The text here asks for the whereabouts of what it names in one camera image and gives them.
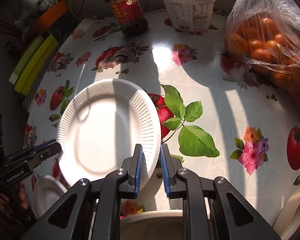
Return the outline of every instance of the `barcode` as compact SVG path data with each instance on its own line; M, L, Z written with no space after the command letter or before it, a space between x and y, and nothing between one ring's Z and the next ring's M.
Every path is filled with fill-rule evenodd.
M186 31L189 31L190 30L190 27L189 26L184 26L184 25L178 25L179 29L181 30L186 30Z

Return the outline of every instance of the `floral tablecloth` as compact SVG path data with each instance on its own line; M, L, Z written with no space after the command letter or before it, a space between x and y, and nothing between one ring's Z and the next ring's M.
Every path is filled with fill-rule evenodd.
M82 89L125 79L152 98L171 155L200 177L225 177L273 225L300 185L300 113L285 92L225 54L225 16L213 14L209 30L197 34L176 31L166 10L145 16L149 30L132 38L114 17L79 24L31 104L25 146L56 138L61 115ZM45 174L67 187L57 160L48 159L24 181L33 209L34 184ZM167 199L156 168L139 198L122 203L122 214L176 208L182 201Z

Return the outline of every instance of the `nutrition label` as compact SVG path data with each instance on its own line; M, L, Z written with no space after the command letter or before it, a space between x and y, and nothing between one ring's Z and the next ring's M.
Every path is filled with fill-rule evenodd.
M179 29L185 31L207 29L209 5L207 3L182 4L170 2L170 8Z

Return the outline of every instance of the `plate rim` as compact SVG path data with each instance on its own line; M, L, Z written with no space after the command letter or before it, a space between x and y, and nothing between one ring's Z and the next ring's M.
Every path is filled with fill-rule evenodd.
M35 189L36 189L37 183L40 182L40 181L43 181L43 180L49 180L49 181L55 183L55 185L57 185L57 186L59 187L59 189L63 191L63 194L66 193L66 192L68 191L68 190L66 189L66 187L63 186L62 183L61 183L59 180L57 180L56 178L52 177L51 175L42 175L42 176L40 176L40 177L38 178L38 180L36 181L35 185L34 185L34 191L33 191L33 195L34 195L34 206L35 206L35 209L36 209L36 211L37 211L37 215L38 215L39 218L42 217L42 215L43 215L44 213L42 212L42 209L41 209L41 207L40 207L40 205L39 205L39 204L41 203L41 201L38 201L38 200L40 199L40 198L38 197L38 191L36 191Z
M65 132L61 132L60 129L62 127L62 124L65 122L65 113L69 112L69 108L71 107L72 104L74 104L74 100L76 98L79 97L79 95L81 95L82 93L84 93L85 91L87 91L88 89L90 89L91 87L100 84L100 83L106 83L106 82L119 82L119 83L123 83L125 85L131 86L132 88L134 88L135 90L138 91L138 93L141 95L141 97L143 98L143 100L145 101L150 114L151 114L151 119L152 119L152 125L153 125L153 131L154 131L154 137L157 137L157 142L154 143L154 145L156 145L157 147L157 151L154 152L154 161L151 163L151 165L149 167L147 167L147 174L148 174L148 178L146 178L146 182L143 184L141 183L141 187L140 189L143 188L143 186L148 182L149 178L151 177L152 173L154 172L155 166L157 164L157 159L159 158L159 154L160 154L160 145L161 145L161 127L160 127L160 120L159 120L159 116L157 113L157 110L155 108L154 103L152 102L151 98L149 97L149 95L141 88L139 87L137 84L125 80L125 79L119 79L119 78L107 78L107 79L102 79L99 80L97 82L94 82L90 85L88 85L87 87L85 87L84 89L82 89L79 93L77 93L74 98L71 100L71 102L68 104L68 106L66 107L61 119L60 119L60 123L58 125L58 132L57 132L57 142L60 143L61 147L62 147L62 152L60 154L58 154L58 161L59 161L59 166L60 166L60 171L62 173L62 175L64 176L66 182L72 187L77 181L70 181L69 179L67 179L67 176L62 172L62 162L60 161L64 152L65 152L65 138L66 138L66 131Z

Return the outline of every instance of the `metal screw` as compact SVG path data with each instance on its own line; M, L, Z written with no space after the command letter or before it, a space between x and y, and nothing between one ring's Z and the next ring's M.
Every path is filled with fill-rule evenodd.
M123 175L123 174L125 174L126 172L127 172L127 171L126 171L125 169L123 169L123 168L117 169L117 170L115 171L115 173L118 174L118 175Z
M186 169L186 168L180 168L179 170L178 170L178 172L180 173L180 174L182 174L182 175L185 175L185 174L188 174L188 169Z
M87 185L88 184L88 180L87 179L80 179L79 180L79 185L80 186L84 186L84 185Z
M216 181L217 181L219 184L225 184L226 179L225 179L224 177L216 177Z

